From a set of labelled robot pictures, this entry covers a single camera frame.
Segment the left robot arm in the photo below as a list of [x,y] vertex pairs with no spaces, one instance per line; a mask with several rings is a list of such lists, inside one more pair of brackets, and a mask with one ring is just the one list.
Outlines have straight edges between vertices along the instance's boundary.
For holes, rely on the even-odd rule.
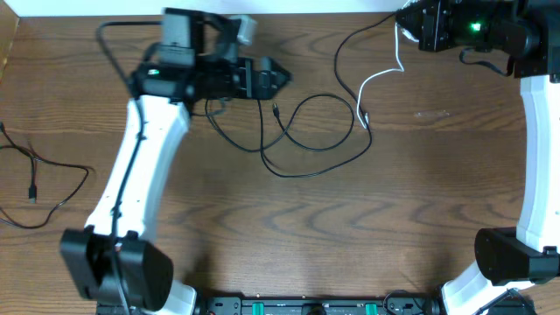
[[158,211],[175,153],[200,100],[270,100],[291,74],[271,58],[239,54],[256,21],[247,15],[167,8],[161,39],[122,76],[129,91],[122,144],[103,195],[60,253],[79,294],[113,313],[192,314],[197,292],[173,277],[155,247]]

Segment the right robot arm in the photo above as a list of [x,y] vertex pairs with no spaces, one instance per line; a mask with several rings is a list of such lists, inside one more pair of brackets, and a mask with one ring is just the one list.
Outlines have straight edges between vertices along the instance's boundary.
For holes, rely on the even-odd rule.
[[548,1],[412,1],[395,21],[421,51],[460,48],[508,56],[502,76],[520,82],[526,122],[522,209],[513,227],[482,228],[474,262],[437,289],[426,314],[534,310],[521,291],[559,276],[559,3]]

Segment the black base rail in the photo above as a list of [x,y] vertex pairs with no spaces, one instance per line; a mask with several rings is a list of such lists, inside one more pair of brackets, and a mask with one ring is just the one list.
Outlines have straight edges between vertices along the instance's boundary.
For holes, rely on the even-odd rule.
[[[121,306],[98,304],[96,315],[125,314]],[[374,299],[264,299],[211,297],[198,300],[194,315],[419,315],[446,314],[443,306],[422,295],[394,293]],[[533,301],[519,295],[506,294],[490,306],[482,306],[474,314],[529,315],[536,314]]]

